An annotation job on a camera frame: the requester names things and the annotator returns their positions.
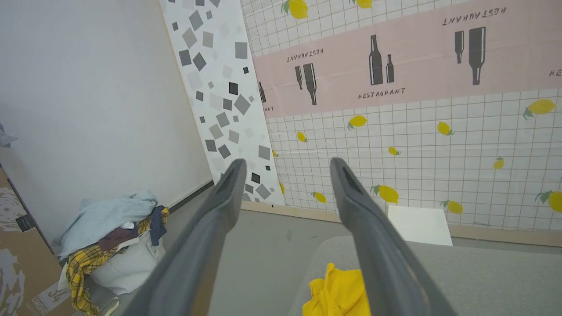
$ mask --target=plaid fabric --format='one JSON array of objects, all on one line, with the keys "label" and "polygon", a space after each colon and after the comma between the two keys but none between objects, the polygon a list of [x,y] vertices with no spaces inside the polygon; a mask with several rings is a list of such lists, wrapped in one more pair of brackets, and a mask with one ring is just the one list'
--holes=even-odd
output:
[{"label": "plaid fabric", "polygon": [[[162,222],[166,224],[167,217],[170,215],[167,208],[162,210]],[[138,223],[138,234],[142,234],[150,229],[150,215]],[[117,251],[115,246],[106,252],[101,251],[98,244],[88,246],[69,256],[68,267],[66,269],[66,280],[72,296],[72,306],[88,316],[98,316],[99,307],[92,304],[90,294],[84,288],[85,277],[115,254],[122,254],[126,248]]]}]

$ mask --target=gray floor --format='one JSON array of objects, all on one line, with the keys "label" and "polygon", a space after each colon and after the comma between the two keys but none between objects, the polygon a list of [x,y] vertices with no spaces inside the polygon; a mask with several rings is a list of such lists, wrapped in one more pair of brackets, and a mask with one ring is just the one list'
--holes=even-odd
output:
[{"label": "gray floor", "polygon": [[[173,243],[208,192],[170,215],[165,247]],[[337,223],[242,210],[226,238],[209,315],[287,315],[314,251],[325,240],[345,235],[348,231]],[[554,247],[461,238],[453,238],[453,244],[562,254],[562,249]],[[113,315],[121,315],[133,295],[121,296]],[[103,305],[104,300],[95,301]]]}]

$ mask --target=black bottle print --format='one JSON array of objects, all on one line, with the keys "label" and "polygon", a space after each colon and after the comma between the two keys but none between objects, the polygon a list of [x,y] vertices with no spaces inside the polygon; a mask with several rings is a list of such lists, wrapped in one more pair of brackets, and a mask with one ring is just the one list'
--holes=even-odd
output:
[{"label": "black bottle print", "polygon": [[313,64],[304,64],[306,89],[310,92],[312,105],[316,105],[316,74],[314,73]]},{"label": "black bottle print", "polygon": [[301,88],[302,90],[302,73],[301,73],[301,67],[300,66],[295,66],[294,67],[294,71],[297,74],[297,82],[298,82],[298,87]]},{"label": "black bottle print", "polygon": [[387,83],[394,82],[394,65],[392,64],[392,59],[390,54],[387,55]]},{"label": "black bottle print", "polygon": [[371,85],[383,83],[383,61],[377,47],[377,36],[371,35],[371,53],[369,54],[369,74]]},{"label": "black bottle print", "polygon": [[468,31],[468,64],[472,68],[472,85],[480,84],[480,73],[486,59],[486,28]]},{"label": "black bottle print", "polygon": [[261,103],[265,103],[265,93],[264,93],[264,89],[261,87],[261,82],[258,82],[257,84],[260,86]]},{"label": "black bottle print", "polygon": [[457,64],[463,57],[464,51],[464,31],[455,32],[455,53],[457,54]]}]

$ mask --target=gray cushion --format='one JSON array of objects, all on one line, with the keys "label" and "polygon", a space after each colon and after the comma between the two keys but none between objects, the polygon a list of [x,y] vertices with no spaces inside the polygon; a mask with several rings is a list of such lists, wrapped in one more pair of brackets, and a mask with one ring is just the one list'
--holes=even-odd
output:
[{"label": "gray cushion", "polygon": [[[459,315],[562,315],[562,256],[408,243]],[[335,237],[312,257],[289,315],[302,315],[309,282],[328,263],[359,269],[352,237]]]}]

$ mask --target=yellow lemon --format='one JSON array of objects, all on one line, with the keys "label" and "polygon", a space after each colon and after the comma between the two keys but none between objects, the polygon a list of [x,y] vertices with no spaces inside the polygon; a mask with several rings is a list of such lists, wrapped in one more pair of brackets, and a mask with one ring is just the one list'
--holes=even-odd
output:
[{"label": "yellow lemon", "polygon": [[556,103],[552,102],[549,99],[536,100],[531,105],[525,108],[525,111],[523,112],[523,118],[527,120],[527,116],[533,117],[533,114],[547,114],[550,111],[554,110],[555,107]]},{"label": "yellow lemon", "polygon": [[445,136],[451,136],[451,135],[455,134],[455,131],[452,130],[449,127],[449,124],[447,124],[445,122],[439,122],[439,124],[437,124],[437,130]]},{"label": "yellow lemon", "polygon": [[303,143],[306,143],[306,142],[309,141],[309,139],[306,138],[306,136],[305,136],[303,133],[301,133],[301,132],[298,132],[298,133],[297,133],[297,138],[298,138],[299,141],[301,141],[301,142],[303,142]]},{"label": "yellow lemon", "polygon": [[541,202],[543,204],[546,200],[548,200],[551,209],[557,211],[558,213],[562,213],[562,192],[553,192],[552,190],[541,192],[537,194],[537,197],[535,197],[534,200],[536,201],[539,197],[541,198]]},{"label": "yellow lemon", "polygon": [[444,207],[448,207],[451,213],[460,214],[463,212],[463,206],[455,201],[447,200],[440,203]]},{"label": "yellow lemon", "polygon": [[318,200],[318,202],[326,203],[326,197],[322,193],[313,192],[310,195],[314,196]]},{"label": "yellow lemon", "polygon": [[309,7],[304,0],[287,0],[281,5],[281,11],[285,11],[285,14],[290,11],[297,20],[306,19],[309,16]]},{"label": "yellow lemon", "polygon": [[504,159],[502,157],[498,157],[496,162],[493,163],[494,169],[501,169],[504,167]]},{"label": "yellow lemon", "polygon": [[357,0],[357,5],[363,9],[370,8],[373,6],[373,0]]},{"label": "yellow lemon", "polygon": [[397,151],[396,148],[394,147],[389,147],[388,148],[388,152],[392,155],[392,156],[398,156],[400,154],[400,151]]},{"label": "yellow lemon", "polygon": [[365,123],[367,123],[367,119],[362,115],[358,115],[352,118],[349,123],[347,123],[347,129],[351,130],[352,128],[363,126],[365,125]]},{"label": "yellow lemon", "polygon": [[371,187],[371,192],[375,193],[376,195],[379,195],[380,193],[380,197],[384,201],[398,204],[398,193],[391,187],[381,186],[379,184],[378,186]]}]

